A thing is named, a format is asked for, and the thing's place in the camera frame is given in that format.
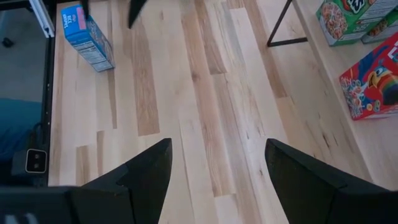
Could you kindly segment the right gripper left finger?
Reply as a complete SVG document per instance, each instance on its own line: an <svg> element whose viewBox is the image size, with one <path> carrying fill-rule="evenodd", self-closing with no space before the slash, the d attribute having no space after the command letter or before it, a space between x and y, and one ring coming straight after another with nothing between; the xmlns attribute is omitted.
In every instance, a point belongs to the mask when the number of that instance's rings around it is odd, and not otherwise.
<svg viewBox="0 0 398 224"><path fill-rule="evenodd" d="M0 187L0 224L158 224L172 160L164 138L79 187Z"/></svg>

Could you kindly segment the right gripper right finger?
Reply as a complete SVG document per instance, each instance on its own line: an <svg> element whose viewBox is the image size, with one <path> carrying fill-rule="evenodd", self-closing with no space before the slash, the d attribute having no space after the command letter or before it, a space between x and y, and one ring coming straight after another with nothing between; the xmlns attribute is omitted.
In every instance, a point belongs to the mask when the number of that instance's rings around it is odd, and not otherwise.
<svg viewBox="0 0 398 224"><path fill-rule="evenodd" d="M398 190L360 179L276 139L266 141L264 155L290 224L398 224Z"/></svg>

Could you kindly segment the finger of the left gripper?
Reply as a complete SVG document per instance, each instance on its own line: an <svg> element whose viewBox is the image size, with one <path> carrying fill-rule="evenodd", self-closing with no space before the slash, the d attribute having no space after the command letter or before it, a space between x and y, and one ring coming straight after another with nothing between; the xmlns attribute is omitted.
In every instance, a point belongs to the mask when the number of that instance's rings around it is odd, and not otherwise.
<svg viewBox="0 0 398 224"><path fill-rule="evenodd" d="M130 0L129 14L128 14L128 28L130 29L135 20L139 17L142 8L145 6L147 0Z"/></svg>
<svg viewBox="0 0 398 224"><path fill-rule="evenodd" d="M88 16L90 15L90 0L80 0L80 5L83 9L85 20L87 20Z"/></svg>

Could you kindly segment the blue Rice Krispies cereal box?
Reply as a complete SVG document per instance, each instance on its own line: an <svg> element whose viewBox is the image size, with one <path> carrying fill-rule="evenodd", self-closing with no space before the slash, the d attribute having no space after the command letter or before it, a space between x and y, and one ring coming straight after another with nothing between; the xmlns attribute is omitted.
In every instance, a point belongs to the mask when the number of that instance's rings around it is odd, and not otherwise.
<svg viewBox="0 0 398 224"><path fill-rule="evenodd" d="M115 68L110 42L81 5L62 9L61 16L65 38L96 72Z"/></svg>

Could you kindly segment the red Froot Loops cereal box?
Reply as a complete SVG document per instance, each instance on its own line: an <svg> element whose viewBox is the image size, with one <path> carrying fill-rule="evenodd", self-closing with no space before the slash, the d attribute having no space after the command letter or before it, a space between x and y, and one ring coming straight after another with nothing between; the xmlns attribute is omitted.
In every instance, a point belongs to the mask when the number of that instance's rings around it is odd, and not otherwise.
<svg viewBox="0 0 398 224"><path fill-rule="evenodd" d="M353 120L398 114L398 32L339 77Z"/></svg>

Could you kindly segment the green Apple Jacks cereal box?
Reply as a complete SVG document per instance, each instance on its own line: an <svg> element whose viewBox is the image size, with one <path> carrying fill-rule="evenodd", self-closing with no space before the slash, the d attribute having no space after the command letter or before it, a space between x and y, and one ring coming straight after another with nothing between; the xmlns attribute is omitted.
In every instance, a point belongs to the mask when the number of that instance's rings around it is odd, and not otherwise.
<svg viewBox="0 0 398 224"><path fill-rule="evenodd" d="M316 16L334 47L359 41L397 6L398 0L324 0Z"/></svg>
<svg viewBox="0 0 398 224"><path fill-rule="evenodd" d="M393 10L375 27L365 34L361 41L364 44L382 41L398 32L398 10Z"/></svg>

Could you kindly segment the blue fabric seat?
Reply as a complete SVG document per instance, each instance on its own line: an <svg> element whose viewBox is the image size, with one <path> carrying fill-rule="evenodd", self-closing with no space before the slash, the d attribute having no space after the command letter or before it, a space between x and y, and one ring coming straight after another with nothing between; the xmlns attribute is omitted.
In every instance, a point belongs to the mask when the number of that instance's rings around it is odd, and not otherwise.
<svg viewBox="0 0 398 224"><path fill-rule="evenodd" d="M0 98L0 162L29 147L32 130L41 122L42 104Z"/></svg>

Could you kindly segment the wooden shelf black metal frame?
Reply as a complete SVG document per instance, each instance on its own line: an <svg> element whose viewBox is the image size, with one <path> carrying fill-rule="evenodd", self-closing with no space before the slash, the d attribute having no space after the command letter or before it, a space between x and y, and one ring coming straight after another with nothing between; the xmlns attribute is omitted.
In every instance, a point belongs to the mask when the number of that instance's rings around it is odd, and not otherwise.
<svg viewBox="0 0 398 224"><path fill-rule="evenodd" d="M271 48L280 80L297 110L311 150L325 162L398 190L398 116L351 119L339 76L374 48L331 47L315 15L322 0L293 0L277 40L307 41Z"/></svg>

